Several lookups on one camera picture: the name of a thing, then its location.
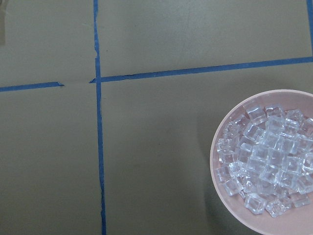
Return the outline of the pile of clear ice cubes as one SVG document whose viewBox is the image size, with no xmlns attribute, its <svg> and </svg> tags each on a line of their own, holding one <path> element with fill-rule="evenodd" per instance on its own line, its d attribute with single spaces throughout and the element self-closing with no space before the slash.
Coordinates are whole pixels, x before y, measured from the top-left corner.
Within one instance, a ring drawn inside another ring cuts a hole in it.
<svg viewBox="0 0 313 235">
<path fill-rule="evenodd" d="M 214 169 L 229 196 L 239 195 L 253 214 L 278 217 L 309 205 L 313 191 L 313 120 L 279 104 L 246 107 L 216 143 Z"/>
</svg>

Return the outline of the pink bowl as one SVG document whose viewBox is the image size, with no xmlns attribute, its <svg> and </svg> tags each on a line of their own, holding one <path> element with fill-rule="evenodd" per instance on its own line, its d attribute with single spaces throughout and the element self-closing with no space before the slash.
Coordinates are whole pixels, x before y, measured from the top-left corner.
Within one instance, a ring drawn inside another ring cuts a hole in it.
<svg viewBox="0 0 313 235">
<path fill-rule="evenodd" d="M 292 208 L 285 215 L 273 218 L 268 212 L 254 215 L 244 207 L 239 195 L 228 196 L 214 175 L 220 166 L 215 144 L 227 122 L 245 113 L 244 105 L 255 102 L 260 106 L 279 103 L 285 109 L 300 109 L 307 117 L 313 116 L 313 95 L 297 90 L 272 90 L 253 95 L 232 108 L 223 118 L 213 137 L 210 150 L 210 170 L 215 190 L 227 210 L 242 224 L 263 235 L 311 235 L 313 233 L 313 205 Z"/>
</svg>

